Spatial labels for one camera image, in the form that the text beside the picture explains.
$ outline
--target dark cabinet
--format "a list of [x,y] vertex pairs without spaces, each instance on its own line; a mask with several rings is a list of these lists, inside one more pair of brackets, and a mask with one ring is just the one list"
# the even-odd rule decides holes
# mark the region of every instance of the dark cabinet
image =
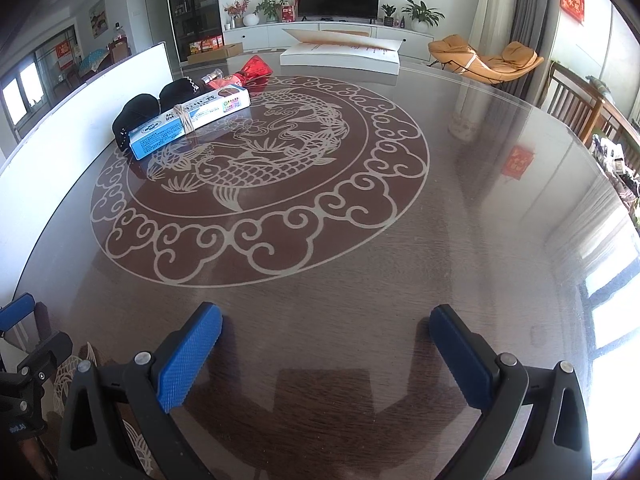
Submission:
[[169,0],[169,11],[180,61],[187,61],[193,41],[222,35],[218,0]]

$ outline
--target wooden railing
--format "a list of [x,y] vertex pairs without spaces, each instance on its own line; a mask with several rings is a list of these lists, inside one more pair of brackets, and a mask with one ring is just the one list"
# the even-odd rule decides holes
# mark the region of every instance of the wooden railing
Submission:
[[569,126],[585,144],[599,128],[622,145],[625,164],[640,173],[640,136],[618,109],[580,76],[554,62],[538,107]]

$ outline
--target orange lounge chair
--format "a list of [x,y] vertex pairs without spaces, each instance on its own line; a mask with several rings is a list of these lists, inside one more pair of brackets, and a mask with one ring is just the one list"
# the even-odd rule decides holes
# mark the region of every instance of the orange lounge chair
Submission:
[[545,60],[517,41],[508,44],[500,56],[480,56],[457,34],[432,41],[429,52],[448,70],[489,85],[522,77]]

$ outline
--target round white vase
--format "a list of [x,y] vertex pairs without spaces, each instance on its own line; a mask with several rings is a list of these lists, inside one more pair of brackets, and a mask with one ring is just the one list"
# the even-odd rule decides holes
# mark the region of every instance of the round white vase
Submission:
[[431,25],[427,22],[419,22],[418,20],[411,21],[411,29],[415,32],[421,32],[427,34],[431,30]]
[[245,27],[253,27],[254,25],[260,23],[260,18],[258,18],[258,16],[256,16],[254,13],[251,13],[246,15],[242,19],[242,22],[244,23]]

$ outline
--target table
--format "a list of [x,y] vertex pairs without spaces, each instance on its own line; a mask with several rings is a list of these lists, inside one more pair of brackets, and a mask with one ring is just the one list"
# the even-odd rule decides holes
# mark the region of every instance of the table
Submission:
[[478,417],[426,336],[450,303],[497,352],[574,364],[606,476],[640,431],[640,240],[580,141],[410,62],[396,79],[263,59],[249,110],[140,163],[112,143],[41,235],[17,294],[76,355],[52,433],[81,358],[126,362],[212,301],[223,334],[172,415],[217,478],[434,478]]

